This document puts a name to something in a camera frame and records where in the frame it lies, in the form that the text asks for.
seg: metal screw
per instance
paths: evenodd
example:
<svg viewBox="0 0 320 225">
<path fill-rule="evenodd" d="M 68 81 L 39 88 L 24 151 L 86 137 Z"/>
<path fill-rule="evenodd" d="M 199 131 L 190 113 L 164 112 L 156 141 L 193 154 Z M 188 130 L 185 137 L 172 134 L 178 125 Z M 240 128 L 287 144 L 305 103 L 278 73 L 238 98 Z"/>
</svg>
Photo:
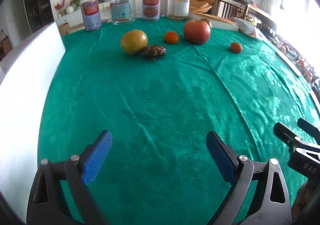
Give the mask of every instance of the metal screw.
<svg viewBox="0 0 320 225">
<path fill-rule="evenodd" d="M 239 159 L 240 159 L 241 161 L 247 161 L 247 160 L 248 160 L 248 158 L 247 158 L 245 155 L 239 156 Z"/>
<path fill-rule="evenodd" d="M 71 160 L 72 161 L 78 161 L 80 159 L 80 156 L 79 155 L 73 155 L 72 157 L 71 157 Z"/>
<path fill-rule="evenodd" d="M 48 159 L 46 159 L 46 158 L 41 160 L 41 164 L 43 164 L 43 165 L 47 164 L 48 162 L 49 162 L 49 161 L 48 161 Z"/>
<path fill-rule="evenodd" d="M 278 160 L 275 159 L 275 158 L 271 158 L 271 159 L 270 159 L 270 163 L 271 163 L 271 164 L 274 164 L 274 165 L 279 164 Z"/>
</svg>

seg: red apple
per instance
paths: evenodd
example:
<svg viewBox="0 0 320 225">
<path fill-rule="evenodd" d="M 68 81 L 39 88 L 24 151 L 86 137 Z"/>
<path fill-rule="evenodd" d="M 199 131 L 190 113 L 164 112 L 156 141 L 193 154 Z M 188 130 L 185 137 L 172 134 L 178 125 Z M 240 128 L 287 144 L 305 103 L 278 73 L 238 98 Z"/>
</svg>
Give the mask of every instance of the red apple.
<svg viewBox="0 0 320 225">
<path fill-rule="evenodd" d="M 185 39 L 195 45 L 201 45 L 210 38 L 210 27 L 203 20 L 189 20 L 183 28 Z"/>
</svg>

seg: potted plant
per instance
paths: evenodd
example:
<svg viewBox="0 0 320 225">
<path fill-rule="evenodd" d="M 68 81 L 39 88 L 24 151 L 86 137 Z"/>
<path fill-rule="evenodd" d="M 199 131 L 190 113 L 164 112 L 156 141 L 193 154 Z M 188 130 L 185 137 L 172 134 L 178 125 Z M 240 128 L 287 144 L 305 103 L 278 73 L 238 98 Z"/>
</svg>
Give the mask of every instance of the potted plant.
<svg viewBox="0 0 320 225">
<path fill-rule="evenodd" d="M 62 17 L 64 16 L 64 11 L 63 11 L 63 8 L 64 8 L 64 5 L 66 3 L 66 0 L 62 0 L 62 3 L 58 3 L 54 6 L 54 9 L 57 11 L 57 16 L 58 17 Z"/>
<path fill-rule="evenodd" d="M 78 10 L 80 8 L 80 2 L 83 0 L 71 0 L 70 6 L 74 6 L 75 10 Z"/>
</svg>

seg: green tablecloth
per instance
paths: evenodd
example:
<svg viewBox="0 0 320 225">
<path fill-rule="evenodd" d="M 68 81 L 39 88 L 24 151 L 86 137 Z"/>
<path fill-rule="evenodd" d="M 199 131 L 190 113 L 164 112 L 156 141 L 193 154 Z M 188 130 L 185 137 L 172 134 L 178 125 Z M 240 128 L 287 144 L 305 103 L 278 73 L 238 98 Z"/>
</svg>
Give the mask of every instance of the green tablecloth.
<svg viewBox="0 0 320 225">
<path fill-rule="evenodd" d="M 67 51 L 45 103 L 38 159 L 66 160 L 111 131 L 113 146 L 89 189 L 114 225 L 206 224 L 230 188 L 205 145 L 212 130 L 238 154 L 278 159 L 291 202 L 303 183 L 287 167 L 288 149 L 273 126 L 282 121 L 305 136 L 299 117 L 320 125 L 307 83 L 270 43 L 212 29 L 206 44 L 194 46 L 182 37 L 183 25 L 166 18 L 106 23 L 63 38 Z M 143 30 L 149 45 L 166 46 L 167 55 L 147 61 L 125 54 L 120 39 L 133 29 Z M 180 42 L 165 44 L 167 31 L 178 32 Z M 242 53 L 231 53 L 231 42 L 241 43 Z"/>
</svg>

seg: white vase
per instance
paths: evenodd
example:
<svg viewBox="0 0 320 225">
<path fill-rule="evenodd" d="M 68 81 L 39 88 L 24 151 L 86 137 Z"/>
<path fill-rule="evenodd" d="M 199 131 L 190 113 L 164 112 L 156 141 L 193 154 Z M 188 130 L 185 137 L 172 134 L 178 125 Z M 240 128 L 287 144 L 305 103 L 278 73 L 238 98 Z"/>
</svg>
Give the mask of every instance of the white vase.
<svg viewBox="0 0 320 225">
<path fill-rule="evenodd" d="M 73 11 L 75 10 L 75 8 L 73 6 L 69 6 L 66 9 L 67 14 L 71 14 Z"/>
</svg>

